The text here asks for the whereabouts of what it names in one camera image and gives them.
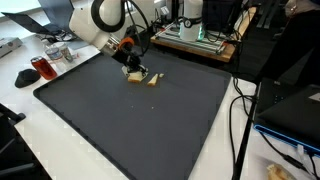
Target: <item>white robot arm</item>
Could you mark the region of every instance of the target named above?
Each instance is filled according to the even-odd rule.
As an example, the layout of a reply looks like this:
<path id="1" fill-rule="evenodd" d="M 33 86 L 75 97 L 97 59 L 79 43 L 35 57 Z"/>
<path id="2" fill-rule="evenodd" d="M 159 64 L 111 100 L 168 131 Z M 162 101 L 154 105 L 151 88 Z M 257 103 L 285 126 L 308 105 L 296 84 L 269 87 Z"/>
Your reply can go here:
<path id="1" fill-rule="evenodd" d="M 94 0 L 89 6 L 74 10 L 69 26 L 82 40 L 124 64 L 128 73 L 145 73 L 147 69 L 140 65 L 140 58 L 131 51 L 133 40 L 126 38 L 120 41 L 112 35 L 112 32 L 120 30 L 125 22 L 127 1 L 136 6 L 132 0 Z"/>

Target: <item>can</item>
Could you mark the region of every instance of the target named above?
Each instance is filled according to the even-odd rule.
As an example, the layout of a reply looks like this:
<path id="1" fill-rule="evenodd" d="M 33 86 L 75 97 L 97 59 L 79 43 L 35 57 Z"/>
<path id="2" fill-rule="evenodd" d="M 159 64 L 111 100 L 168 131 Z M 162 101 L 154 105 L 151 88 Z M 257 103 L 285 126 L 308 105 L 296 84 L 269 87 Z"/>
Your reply can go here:
<path id="1" fill-rule="evenodd" d="M 32 66 L 43 76 L 46 80 L 51 80 L 57 77 L 56 71 L 48 63 L 48 61 L 42 56 L 37 56 L 31 60 Z"/>

